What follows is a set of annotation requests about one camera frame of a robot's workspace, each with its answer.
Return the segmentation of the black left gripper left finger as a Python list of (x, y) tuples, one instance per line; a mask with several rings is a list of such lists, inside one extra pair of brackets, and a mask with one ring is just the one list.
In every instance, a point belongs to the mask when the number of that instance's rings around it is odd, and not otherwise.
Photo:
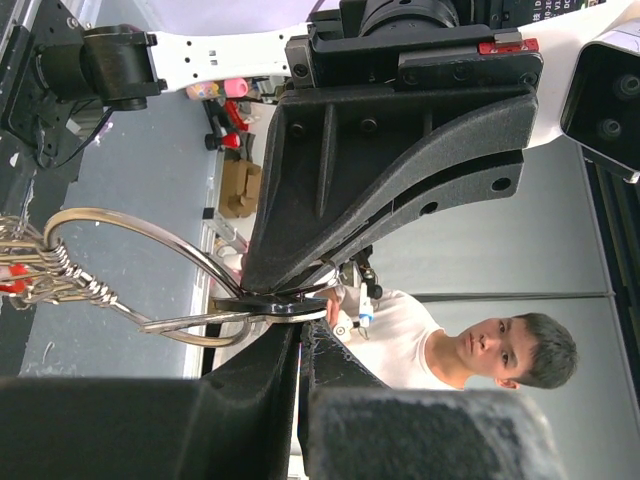
[(300, 330), (198, 380), (5, 378), (5, 479), (283, 479)]

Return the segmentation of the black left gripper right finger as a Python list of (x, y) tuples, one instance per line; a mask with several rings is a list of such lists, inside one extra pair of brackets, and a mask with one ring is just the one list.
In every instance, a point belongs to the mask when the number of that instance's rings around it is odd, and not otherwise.
[(311, 479), (564, 479), (551, 428), (525, 396), (394, 390), (330, 333), (301, 330), (298, 439)]

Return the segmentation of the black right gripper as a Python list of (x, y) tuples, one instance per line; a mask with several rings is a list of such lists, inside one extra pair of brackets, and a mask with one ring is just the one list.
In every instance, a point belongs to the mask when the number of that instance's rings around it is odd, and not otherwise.
[(285, 55), (294, 90), (268, 131), (245, 290), (311, 283), (316, 260), (327, 273), (423, 216), (516, 193), (535, 39), (427, 24), (325, 39), (312, 25)]

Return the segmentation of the black white key tag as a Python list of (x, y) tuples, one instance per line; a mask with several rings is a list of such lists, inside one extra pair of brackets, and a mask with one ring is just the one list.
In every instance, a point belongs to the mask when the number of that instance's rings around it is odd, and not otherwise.
[(215, 309), (223, 312), (263, 316), (280, 322), (300, 322), (324, 318), (327, 302), (324, 299), (278, 296), (244, 296), (241, 298), (216, 298)]

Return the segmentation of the silver key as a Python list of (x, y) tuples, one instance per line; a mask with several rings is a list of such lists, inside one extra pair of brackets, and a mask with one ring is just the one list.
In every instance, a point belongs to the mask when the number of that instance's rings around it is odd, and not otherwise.
[(211, 314), (145, 322), (138, 328), (138, 330), (142, 333), (161, 334), (209, 324), (223, 324), (229, 322), (276, 322), (277, 320), (277, 317), (266, 314), (250, 312), (215, 312)]

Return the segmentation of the large metal keyring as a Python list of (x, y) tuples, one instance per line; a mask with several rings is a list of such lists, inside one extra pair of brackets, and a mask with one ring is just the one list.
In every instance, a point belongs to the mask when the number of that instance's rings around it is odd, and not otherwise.
[[(60, 229), (75, 223), (97, 223), (101, 226), (121, 228), (153, 242), (151, 253), (136, 257), (125, 254), (133, 266), (125, 267), (123, 289), (114, 287), (101, 275), (93, 273), (74, 258)], [(62, 305), (87, 303), (113, 311), (130, 320), (138, 328), (153, 319), (139, 311), (137, 293), (145, 295), (152, 285), (169, 285), (170, 274), (179, 279), (205, 277), (222, 290), (219, 298), (244, 296), (278, 296), (309, 298), (305, 291), (258, 294), (243, 289), (238, 275), (213, 257), (179, 236), (147, 221), (121, 212), (101, 208), (71, 208), (54, 214), (42, 230), (19, 216), (1, 218), (1, 267), (24, 265), (31, 279), (21, 294), (3, 294), (2, 298), (16, 309), (26, 310), (39, 304)], [(174, 332), (153, 334), (202, 348), (231, 347), (243, 341), (254, 324), (229, 322), (194, 326)]]

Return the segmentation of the red key tag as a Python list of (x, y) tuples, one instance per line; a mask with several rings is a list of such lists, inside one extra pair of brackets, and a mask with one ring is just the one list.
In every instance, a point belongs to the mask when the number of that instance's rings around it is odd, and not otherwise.
[(31, 282), (28, 273), (22, 264), (2, 266), (0, 291), (3, 294), (21, 294)]

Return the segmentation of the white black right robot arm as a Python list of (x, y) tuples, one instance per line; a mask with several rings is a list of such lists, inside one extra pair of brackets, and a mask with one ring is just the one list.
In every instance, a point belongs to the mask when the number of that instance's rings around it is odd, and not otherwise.
[(119, 25), (41, 50), (43, 86), (117, 110), (204, 81), (287, 76), (237, 293), (283, 294), (424, 215), (511, 196), (567, 136), (639, 176), (639, 5), (344, 1), (280, 31)]

